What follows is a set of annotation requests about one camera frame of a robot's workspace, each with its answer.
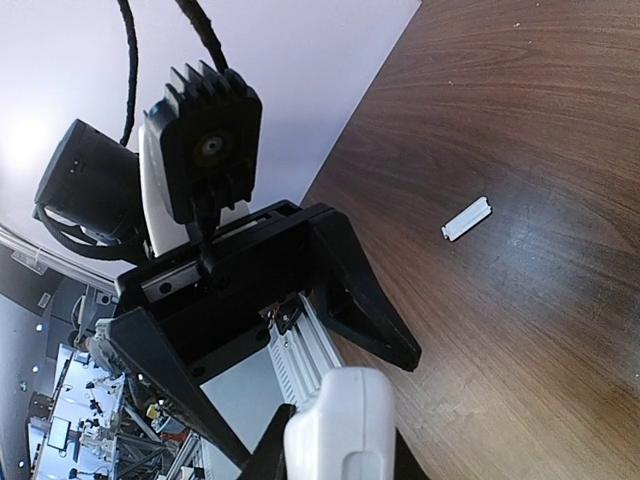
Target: wall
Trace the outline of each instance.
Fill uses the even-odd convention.
[[[66,344],[69,335],[74,330],[71,322],[65,322],[58,317],[51,316],[49,320],[49,337],[47,340],[47,358],[56,358],[60,344]]]
[[[50,397],[53,395],[55,388],[56,361],[53,358],[45,356],[39,366],[40,371],[34,378],[32,390],[34,392],[44,393]]]
[[[137,119],[170,66],[205,52],[171,0],[133,0],[140,47]],[[229,63],[264,103],[253,207],[302,199],[418,7],[417,0],[202,0]],[[54,245],[30,219],[58,140],[76,117],[119,139],[127,50],[115,0],[0,0],[0,220]],[[137,150],[135,136],[130,147]],[[93,264],[117,274],[126,265]]]

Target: black plastic bracket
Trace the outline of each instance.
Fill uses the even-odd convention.
[[[284,335],[291,330],[298,322],[298,319],[304,312],[304,307],[298,295],[292,295],[289,300],[276,308],[275,318],[273,319],[278,333]]]
[[[383,360],[415,370],[422,350],[380,287],[347,216],[331,210],[309,227],[318,318]]]
[[[250,453],[231,426],[211,404],[175,354],[153,317],[137,308],[109,322],[107,338],[134,374],[159,390],[165,408],[186,426],[216,445],[238,468]]]

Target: white object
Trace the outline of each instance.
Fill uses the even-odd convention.
[[[180,480],[192,480],[193,478],[195,478],[195,469],[192,467],[182,467],[181,469],[182,472],[182,476],[180,477]]]
[[[147,127],[143,124],[138,130],[138,148],[140,149],[140,182],[142,186],[142,207],[149,231],[151,247],[156,257],[167,253],[185,243],[189,243],[187,227],[178,225],[167,212],[158,188],[151,153],[146,140]]]
[[[273,327],[269,355],[285,402],[302,406],[322,384],[329,370],[343,366],[329,334],[309,299],[299,295],[304,313],[284,335]]]
[[[289,480],[392,480],[391,383],[371,368],[330,370],[287,424],[284,448]]]
[[[489,206],[487,197],[480,197],[468,206],[460,215],[442,227],[442,235],[444,235],[444,238],[453,242],[490,214],[491,206]]]

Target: black metal frame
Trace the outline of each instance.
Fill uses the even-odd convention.
[[[110,473],[109,478],[131,480],[148,474],[150,468],[160,471],[159,466],[151,467],[151,464],[157,463],[159,457],[167,452],[163,443],[123,433],[118,434],[115,441],[117,457],[113,462],[114,471]]]
[[[277,203],[125,273],[116,287],[114,348],[241,470],[251,455],[199,385],[267,345],[266,312],[313,292],[320,321],[348,340],[405,370],[421,355],[348,218],[324,204]]]

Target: metal bar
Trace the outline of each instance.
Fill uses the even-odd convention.
[[[125,476],[129,472],[133,472],[138,467],[141,467],[142,465],[144,465],[148,461],[153,460],[158,455],[161,455],[164,451],[165,451],[165,449],[161,448],[161,449],[156,450],[155,452],[151,452],[150,454],[142,457],[136,463],[133,463],[133,464],[129,465],[128,467],[123,468],[120,472],[118,472],[118,475]]]
[[[199,446],[200,436],[195,432],[191,432],[178,452],[178,455],[176,455],[176,459],[171,464],[166,475],[166,480],[178,480],[178,475],[181,473],[180,468],[191,462],[198,452]]]
[[[147,300],[153,303],[166,297],[169,293],[175,293],[182,290],[184,287],[196,283],[198,280],[200,280],[198,263],[194,260],[193,262],[181,265],[175,270],[165,272],[162,275],[149,280],[148,283],[142,285],[142,289],[147,296]],[[169,281],[171,289],[165,292],[162,290],[162,285],[167,285],[167,282]]]
[[[142,417],[138,415],[138,412],[136,412],[136,410],[126,401],[124,402],[124,411],[129,414],[133,421],[136,422],[136,425],[140,427],[140,429],[147,435],[147,437],[155,442],[160,442],[160,437],[156,434],[156,432],[154,432],[151,427],[149,427],[149,425],[145,423]]]
[[[158,448],[163,447],[164,444],[160,442],[156,442],[154,440],[147,440],[146,438],[134,437],[133,435],[128,435],[126,433],[119,433],[118,438],[129,444],[133,445],[136,448]]]
[[[131,445],[123,444],[121,445],[122,450],[125,452],[126,456],[122,457],[123,462],[135,462],[136,460],[142,458],[142,452],[137,447],[132,447]]]
[[[322,326],[311,302],[300,295],[304,312],[296,325],[284,335],[272,330],[269,355],[286,402],[303,405],[320,388],[322,377],[343,366],[327,330]]]

